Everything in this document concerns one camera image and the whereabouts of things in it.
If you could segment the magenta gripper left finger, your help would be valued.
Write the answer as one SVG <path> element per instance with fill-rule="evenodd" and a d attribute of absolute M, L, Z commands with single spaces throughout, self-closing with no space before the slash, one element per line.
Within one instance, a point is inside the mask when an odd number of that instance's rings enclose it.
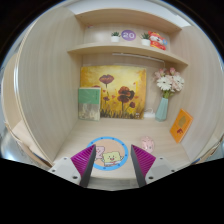
<path fill-rule="evenodd" d="M 81 175 L 79 183 L 82 187 L 87 187 L 91 176 L 92 168 L 96 157 L 96 145 L 93 144 L 76 155 L 71 157 L 71 161 Z"/>

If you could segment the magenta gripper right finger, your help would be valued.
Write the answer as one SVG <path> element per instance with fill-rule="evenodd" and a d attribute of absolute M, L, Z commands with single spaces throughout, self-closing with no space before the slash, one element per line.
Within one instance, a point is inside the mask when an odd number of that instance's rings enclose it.
<path fill-rule="evenodd" d="M 156 157 L 148 153 L 147 151 L 132 145 L 131 146 L 131 158 L 135 170 L 137 183 L 140 187 L 146 185 L 146 174 L 151 169 Z"/>

